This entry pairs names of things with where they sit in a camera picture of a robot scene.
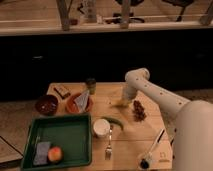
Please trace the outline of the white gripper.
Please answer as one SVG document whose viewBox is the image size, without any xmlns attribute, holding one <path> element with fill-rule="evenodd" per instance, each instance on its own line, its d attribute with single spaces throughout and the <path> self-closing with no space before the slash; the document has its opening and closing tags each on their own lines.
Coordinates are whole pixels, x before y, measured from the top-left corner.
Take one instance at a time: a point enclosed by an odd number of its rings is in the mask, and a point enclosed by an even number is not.
<svg viewBox="0 0 213 171">
<path fill-rule="evenodd" d="M 137 90 L 134 87 L 125 84 L 122 91 L 122 105 L 128 106 L 132 100 L 136 97 Z"/>
</svg>

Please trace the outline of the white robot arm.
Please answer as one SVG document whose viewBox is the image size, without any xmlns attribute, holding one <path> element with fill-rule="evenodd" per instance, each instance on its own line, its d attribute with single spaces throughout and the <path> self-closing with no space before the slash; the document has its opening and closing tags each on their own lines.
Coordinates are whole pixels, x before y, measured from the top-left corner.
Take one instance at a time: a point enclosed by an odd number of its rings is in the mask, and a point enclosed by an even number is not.
<svg viewBox="0 0 213 171">
<path fill-rule="evenodd" d="M 189 100 L 149 81 L 146 68 L 125 74 L 122 99 L 140 91 L 176 119 L 172 171 L 213 171 L 213 104 Z"/>
</svg>

